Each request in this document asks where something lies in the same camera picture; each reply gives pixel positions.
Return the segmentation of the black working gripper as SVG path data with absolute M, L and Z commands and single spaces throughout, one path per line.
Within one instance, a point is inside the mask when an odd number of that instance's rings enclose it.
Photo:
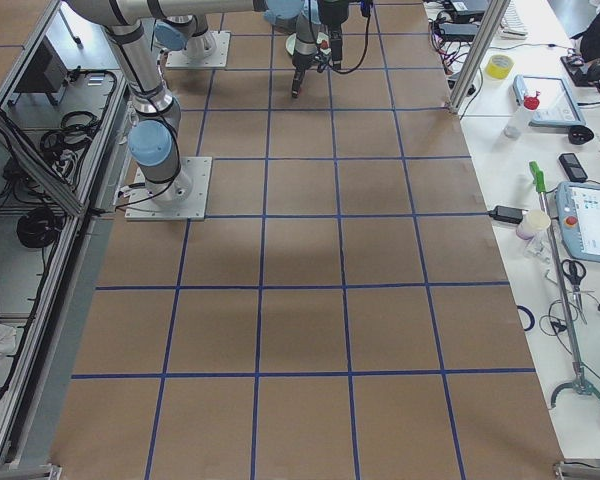
M 300 65 L 295 67 L 295 72 L 291 84 L 291 96 L 293 98 L 297 98 L 299 96 L 307 70 L 308 67 L 306 65 Z

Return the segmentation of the black idle gripper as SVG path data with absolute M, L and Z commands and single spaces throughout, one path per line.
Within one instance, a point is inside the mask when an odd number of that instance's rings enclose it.
M 321 23 L 326 27 L 329 36 L 330 56 L 321 62 L 321 66 L 331 70 L 341 70 L 343 60 L 343 33 L 342 25 L 349 18 L 350 1 L 318 1 L 318 12 Z M 358 70 L 363 64 L 369 44 L 369 27 L 373 10 L 372 1 L 360 1 L 360 13 L 366 19 L 364 47 L 357 64 L 352 70 Z

